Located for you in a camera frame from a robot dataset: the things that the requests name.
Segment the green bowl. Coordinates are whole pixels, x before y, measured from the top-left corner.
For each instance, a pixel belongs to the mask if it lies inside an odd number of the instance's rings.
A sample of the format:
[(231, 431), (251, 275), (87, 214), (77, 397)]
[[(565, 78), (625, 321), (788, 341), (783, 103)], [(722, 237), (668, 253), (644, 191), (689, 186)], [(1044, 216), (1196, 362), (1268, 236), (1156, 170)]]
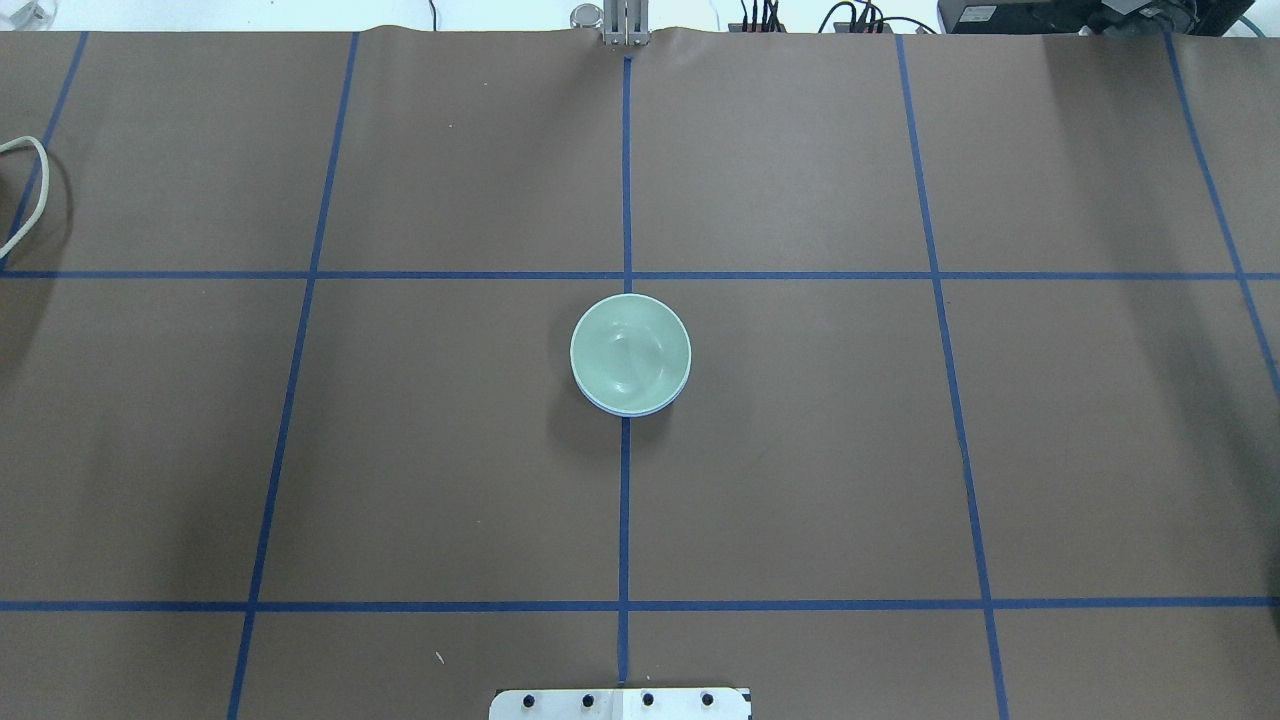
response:
[(659, 299), (617, 293), (593, 304), (570, 336), (575, 375), (621, 380), (673, 379), (692, 370), (692, 341), (680, 315)]

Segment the blue bowl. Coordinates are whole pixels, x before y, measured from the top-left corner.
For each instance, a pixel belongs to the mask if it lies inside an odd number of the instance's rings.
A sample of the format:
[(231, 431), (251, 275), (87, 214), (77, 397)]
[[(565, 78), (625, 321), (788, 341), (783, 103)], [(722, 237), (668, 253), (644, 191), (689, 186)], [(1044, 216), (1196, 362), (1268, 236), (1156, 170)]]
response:
[(575, 375), (573, 384), (589, 404), (618, 418), (640, 418), (660, 413), (685, 391), (690, 375), (640, 382), (612, 375)]

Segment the brown paper table cover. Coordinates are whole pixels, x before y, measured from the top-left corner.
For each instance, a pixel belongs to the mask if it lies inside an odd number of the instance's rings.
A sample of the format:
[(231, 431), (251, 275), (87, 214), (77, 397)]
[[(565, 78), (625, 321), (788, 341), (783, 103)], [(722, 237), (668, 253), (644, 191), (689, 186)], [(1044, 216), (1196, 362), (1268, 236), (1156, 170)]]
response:
[(28, 133), (5, 719), (1277, 716), (1275, 38), (6, 32)]

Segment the aluminium frame post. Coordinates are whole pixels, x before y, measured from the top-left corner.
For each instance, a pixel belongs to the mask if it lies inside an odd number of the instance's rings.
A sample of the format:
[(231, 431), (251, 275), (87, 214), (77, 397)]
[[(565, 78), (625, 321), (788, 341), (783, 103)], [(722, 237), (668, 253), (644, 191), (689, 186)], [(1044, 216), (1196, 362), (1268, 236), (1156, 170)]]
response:
[(602, 1), (602, 41), (605, 46), (645, 46), (652, 38), (648, 0)]

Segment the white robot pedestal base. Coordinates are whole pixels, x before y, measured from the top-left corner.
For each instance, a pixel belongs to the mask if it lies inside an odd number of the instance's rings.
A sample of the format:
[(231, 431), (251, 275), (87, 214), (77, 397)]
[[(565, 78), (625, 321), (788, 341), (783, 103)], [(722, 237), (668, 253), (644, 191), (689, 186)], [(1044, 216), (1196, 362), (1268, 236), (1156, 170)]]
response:
[(751, 719), (748, 689), (732, 687), (509, 689), (489, 719)]

